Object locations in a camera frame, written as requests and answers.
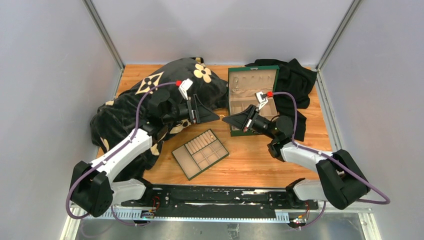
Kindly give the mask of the green jewelry box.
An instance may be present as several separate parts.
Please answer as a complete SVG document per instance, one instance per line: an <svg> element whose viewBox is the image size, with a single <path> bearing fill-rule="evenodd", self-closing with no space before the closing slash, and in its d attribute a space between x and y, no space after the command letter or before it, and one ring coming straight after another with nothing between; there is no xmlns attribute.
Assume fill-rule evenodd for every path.
<svg viewBox="0 0 424 240"><path fill-rule="evenodd" d="M228 69L228 111L229 115L244 111L249 105L257 106L256 92L273 92L276 86L279 67L250 66L232 67ZM259 115L272 121L278 116L274 99L268 98L268 103L259 111ZM252 129L243 132L229 125L231 137L260 135Z"/></svg>

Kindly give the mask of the green jewelry tray insert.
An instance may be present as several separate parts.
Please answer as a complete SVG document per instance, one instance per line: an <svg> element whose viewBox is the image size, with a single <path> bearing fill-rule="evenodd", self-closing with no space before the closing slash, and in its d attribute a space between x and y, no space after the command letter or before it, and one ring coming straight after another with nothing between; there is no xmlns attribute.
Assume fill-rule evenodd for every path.
<svg viewBox="0 0 424 240"><path fill-rule="evenodd" d="M215 133L208 129L172 151L190 181L230 155Z"/></svg>

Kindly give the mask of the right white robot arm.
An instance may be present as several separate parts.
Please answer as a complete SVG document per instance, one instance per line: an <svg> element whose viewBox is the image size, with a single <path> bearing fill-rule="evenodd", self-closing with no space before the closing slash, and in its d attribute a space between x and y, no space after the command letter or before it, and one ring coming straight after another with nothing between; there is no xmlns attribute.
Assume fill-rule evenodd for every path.
<svg viewBox="0 0 424 240"><path fill-rule="evenodd" d="M296 143L292 137L294 124L287 116L268 120L259 114L256 106L250 105L244 111L222 120L243 132L252 130L271 138L267 148L273 158L297 164L318 174L317 180L300 178L286 187L289 192L285 195L285 201L292 209L298 209L306 200L319 200L344 210L371 190L346 150L320 151Z"/></svg>

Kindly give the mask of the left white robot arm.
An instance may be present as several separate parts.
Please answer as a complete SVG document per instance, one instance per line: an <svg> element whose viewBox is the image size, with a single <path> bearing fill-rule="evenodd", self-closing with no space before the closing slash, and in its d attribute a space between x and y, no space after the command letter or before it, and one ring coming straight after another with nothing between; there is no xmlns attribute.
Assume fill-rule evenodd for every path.
<svg viewBox="0 0 424 240"><path fill-rule="evenodd" d="M140 118L136 114L135 128L124 140L90 163L80 161L75 165L65 202L70 217L78 218L70 210L71 203L84 209L86 216L93 217L122 202L135 200L142 207L152 203L153 193L146 180L115 179L137 156L158 143L171 124L182 120L203 124L220 119L201 103L197 94L183 97L183 103L176 103L166 89L154 91L146 104L146 116Z"/></svg>

